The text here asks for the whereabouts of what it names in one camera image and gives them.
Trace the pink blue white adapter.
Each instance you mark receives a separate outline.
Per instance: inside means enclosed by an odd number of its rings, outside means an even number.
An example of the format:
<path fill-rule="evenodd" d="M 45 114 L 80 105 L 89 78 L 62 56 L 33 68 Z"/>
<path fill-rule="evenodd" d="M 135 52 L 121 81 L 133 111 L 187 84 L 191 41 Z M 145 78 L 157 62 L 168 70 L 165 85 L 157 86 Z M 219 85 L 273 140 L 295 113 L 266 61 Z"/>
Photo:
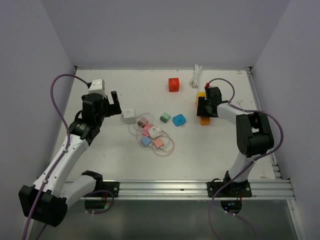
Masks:
<path fill-rule="evenodd" d="M 126 123 L 126 124 L 134 124 L 137 122 L 136 119 L 136 111 L 134 108 L 127 108 L 122 111 L 121 114 L 121 119 Z"/>

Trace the brown usb charger plug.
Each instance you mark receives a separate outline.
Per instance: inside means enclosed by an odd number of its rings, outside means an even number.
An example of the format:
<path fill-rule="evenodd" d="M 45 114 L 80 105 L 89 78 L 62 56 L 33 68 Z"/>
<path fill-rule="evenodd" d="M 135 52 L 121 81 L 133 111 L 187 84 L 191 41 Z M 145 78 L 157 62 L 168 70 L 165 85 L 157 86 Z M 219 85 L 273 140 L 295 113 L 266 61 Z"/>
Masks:
<path fill-rule="evenodd" d="M 147 118 L 141 117 L 141 118 L 138 120 L 137 125 L 138 125 L 140 128 L 143 128 L 143 127 L 145 127 L 148 123 L 149 123 L 149 121 L 147 120 Z"/>

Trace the bright blue plug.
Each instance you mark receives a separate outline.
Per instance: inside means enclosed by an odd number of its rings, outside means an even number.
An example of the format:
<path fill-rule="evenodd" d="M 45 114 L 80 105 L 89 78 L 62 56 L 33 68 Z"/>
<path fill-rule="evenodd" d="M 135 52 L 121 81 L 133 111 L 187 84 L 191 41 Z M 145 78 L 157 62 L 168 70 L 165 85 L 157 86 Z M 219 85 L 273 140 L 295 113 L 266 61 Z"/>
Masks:
<path fill-rule="evenodd" d="M 187 119 L 183 114 L 178 114 L 172 118 L 172 122 L 176 127 L 183 127 L 186 124 Z"/>

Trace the red cube socket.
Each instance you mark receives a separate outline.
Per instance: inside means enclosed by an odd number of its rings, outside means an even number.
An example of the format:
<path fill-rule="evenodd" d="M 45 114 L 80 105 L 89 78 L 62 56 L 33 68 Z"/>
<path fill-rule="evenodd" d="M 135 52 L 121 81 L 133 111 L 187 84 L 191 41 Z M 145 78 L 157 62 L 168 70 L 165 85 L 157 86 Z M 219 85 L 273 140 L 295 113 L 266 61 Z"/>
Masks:
<path fill-rule="evenodd" d="M 178 92 L 180 90 L 180 79 L 178 77 L 172 77 L 168 79 L 168 91 Z"/>

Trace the green charger plug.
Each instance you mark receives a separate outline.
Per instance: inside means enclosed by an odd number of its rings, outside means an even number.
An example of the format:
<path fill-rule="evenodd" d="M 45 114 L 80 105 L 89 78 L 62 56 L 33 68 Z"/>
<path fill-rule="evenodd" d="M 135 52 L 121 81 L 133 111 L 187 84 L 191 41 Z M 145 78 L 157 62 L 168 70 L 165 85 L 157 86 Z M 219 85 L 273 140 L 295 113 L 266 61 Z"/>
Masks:
<path fill-rule="evenodd" d="M 160 116 L 159 120 L 160 120 L 161 122 L 163 122 L 163 123 L 167 123 L 167 122 L 170 120 L 170 118 L 171 118 L 171 115 L 170 115 L 169 113 L 167 113 L 167 112 L 164 112 L 164 113 Z"/>

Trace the blue usb charger plug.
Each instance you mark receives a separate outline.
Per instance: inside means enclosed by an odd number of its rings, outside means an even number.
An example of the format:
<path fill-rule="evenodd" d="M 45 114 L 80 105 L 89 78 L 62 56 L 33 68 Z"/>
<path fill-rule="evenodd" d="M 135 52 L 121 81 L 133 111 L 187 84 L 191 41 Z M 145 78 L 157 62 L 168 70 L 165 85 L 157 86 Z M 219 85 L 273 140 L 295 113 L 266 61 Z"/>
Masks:
<path fill-rule="evenodd" d="M 151 144 L 152 140 L 148 136 L 143 136 L 140 139 L 140 143 L 143 147 L 148 147 Z"/>

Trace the grey plug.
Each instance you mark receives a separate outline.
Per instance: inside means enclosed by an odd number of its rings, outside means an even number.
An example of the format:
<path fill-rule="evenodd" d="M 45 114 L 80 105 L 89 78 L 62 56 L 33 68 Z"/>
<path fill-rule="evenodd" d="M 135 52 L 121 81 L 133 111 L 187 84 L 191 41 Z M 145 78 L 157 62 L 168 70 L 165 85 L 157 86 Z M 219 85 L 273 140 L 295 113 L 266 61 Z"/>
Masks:
<path fill-rule="evenodd" d="M 159 126 L 155 125 L 148 129 L 148 134 L 152 139 L 159 137 L 162 134 L 162 130 Z"/>

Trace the pink usb charger plug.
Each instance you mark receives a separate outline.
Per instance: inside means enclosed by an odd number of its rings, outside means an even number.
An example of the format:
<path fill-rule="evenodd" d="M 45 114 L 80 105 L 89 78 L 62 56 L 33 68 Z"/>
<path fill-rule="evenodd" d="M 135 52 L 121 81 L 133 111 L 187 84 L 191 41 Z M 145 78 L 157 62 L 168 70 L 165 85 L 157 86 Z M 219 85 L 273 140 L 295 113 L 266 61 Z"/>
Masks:
<path fill-rule="evenodd" d="M 155 150 L 161 150 L 165 146 L 165 143 L 161 138 L 155 138 L 152 142 L 152 147 Z"/>

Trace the orange power strip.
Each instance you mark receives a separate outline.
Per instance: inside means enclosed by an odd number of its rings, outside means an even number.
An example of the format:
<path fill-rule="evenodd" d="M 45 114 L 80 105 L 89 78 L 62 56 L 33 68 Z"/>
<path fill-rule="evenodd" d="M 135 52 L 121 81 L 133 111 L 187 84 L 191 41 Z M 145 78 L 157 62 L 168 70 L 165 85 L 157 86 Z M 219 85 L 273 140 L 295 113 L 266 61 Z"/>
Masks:
<path fill-rule="evenodd" d="M 199 123 L 202 126 L 207 126 L 211 123 L 211 119 L 209 117 L 200 116 L 199 117 Z"/>

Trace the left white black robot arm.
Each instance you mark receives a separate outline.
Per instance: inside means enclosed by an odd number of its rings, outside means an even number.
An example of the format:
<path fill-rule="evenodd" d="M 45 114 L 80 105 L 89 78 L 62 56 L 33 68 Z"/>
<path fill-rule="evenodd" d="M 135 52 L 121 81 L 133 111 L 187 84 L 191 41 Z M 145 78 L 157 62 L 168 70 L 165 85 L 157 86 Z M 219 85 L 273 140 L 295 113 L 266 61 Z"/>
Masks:
<path fill-rule="evenodd" d="M 72 183 L 66 180 L 75 164 L 99 134 L 105 118 L 122 113 L 116 91 L 107 96 L 89 93 L 81 97 L 82 109 L 70 124 L 64 142 L 43 174 L 18 193 L 28 220 L 58 226 L 68 209 L 85 195 L 99 196 L 104 191 L 103 176 L 86 170 Z"/>

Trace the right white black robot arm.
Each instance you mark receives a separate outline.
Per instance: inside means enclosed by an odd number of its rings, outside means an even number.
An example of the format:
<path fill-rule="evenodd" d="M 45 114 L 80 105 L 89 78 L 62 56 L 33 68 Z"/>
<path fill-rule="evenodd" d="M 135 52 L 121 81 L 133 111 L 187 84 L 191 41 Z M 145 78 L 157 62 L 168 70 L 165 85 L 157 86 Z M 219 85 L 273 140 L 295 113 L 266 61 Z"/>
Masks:
<path fill-rule="evenodd" d="M 208 87 L 197 94 L 196 115 L 207 125 L 210 119 L 220 118 L 235 125 L 236 144 L 239 153 L 226 171 L 223 180 L 207 182 L 209 197 L 231 198 L 238 195 L 251 197 L 249 175 L 256 158 L 263 157 L 274 147 L 274 137 L 268 116 L 259 111 L 247 111 L 233 106 L 230 101 L 222 100 L 218 87 Z"/>

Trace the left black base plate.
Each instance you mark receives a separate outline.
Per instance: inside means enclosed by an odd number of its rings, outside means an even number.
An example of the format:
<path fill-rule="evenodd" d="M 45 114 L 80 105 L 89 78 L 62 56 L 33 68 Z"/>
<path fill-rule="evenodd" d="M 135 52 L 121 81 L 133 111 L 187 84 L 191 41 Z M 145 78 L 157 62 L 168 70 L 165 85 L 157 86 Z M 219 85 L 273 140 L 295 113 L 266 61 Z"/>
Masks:
<path fill-rule="evenodd" d="M 102 181 L 100 183 L 97 183 L 93 190 L 89 191 L 87 194 L 83 195 L 83 197 L 96 197 L 96 198 L 111 198 L 111 194 L 113 194 L 114 198 L 117 198 L 119 196 L 119 189 L 120 189 L 120 183 L 117 181 Z"/>

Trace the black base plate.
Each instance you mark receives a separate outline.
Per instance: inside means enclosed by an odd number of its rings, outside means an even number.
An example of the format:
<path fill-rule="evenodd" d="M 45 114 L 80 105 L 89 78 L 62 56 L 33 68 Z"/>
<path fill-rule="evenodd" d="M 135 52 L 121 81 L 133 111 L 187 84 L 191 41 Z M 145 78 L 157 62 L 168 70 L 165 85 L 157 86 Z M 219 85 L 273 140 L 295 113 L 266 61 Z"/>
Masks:
<path fill-rule="evenodd" d="M 114 198 L 117 198 L 119 196 L 119 189 L 120 189 L 120 183 L 117 181 L 102 181 L 100 183 L 97 183 L 93 190 L 89 191 L 87 194 L 83 195 L 83 197 L 96 197 L 96 198 L 111 198 L 111 194 L 113 194 Z"/>
<path fill-rule="evenodd" d="M 206 183 L 208 197 L 212 198 L 214 194 L 225 185 L 224 181 L 215 178 Z M 251 198 L 253 196 L 250 183 L 245 180 L 243 182 L 232 182 L 218 194 L 217 198 Z"/>

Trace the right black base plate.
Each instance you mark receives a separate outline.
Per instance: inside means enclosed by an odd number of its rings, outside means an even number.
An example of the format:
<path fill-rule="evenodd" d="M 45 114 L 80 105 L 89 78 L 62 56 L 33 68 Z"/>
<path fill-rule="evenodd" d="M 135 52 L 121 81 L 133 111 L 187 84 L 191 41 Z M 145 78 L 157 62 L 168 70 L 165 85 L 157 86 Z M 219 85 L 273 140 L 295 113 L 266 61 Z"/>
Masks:
<path fill-rule="evenodd" d="M 215 178 L 206 183 L 208 197 L 212 198 L 214 194 L 225 185 L 224 181 Z M 232 182 L 218 194 L 217 198 L 251 198 L 253 196 L 250 183 L 245 180 L 243 182 Z"/>

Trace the aluminium front rail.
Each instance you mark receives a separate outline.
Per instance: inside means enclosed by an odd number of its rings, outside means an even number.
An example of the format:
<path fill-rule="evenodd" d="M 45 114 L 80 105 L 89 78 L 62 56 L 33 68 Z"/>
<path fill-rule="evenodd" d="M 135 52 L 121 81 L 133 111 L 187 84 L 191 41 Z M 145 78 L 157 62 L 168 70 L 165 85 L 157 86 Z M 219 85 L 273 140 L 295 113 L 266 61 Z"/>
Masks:
<path fill-rule="evenodd" d="M 213 197 L 208 196 L 206 180 L 95 180 L 81 176 L 77 180 L 37 180 L 35 189 L 43 187 L 44 192 L 58 198 L 79 196 L 92 191 L 101 182 L 119 182 L 118 198 L 122 200 L 292 200 L 294 192 L 289 180 L 251 180 L 252 197 Z"/>

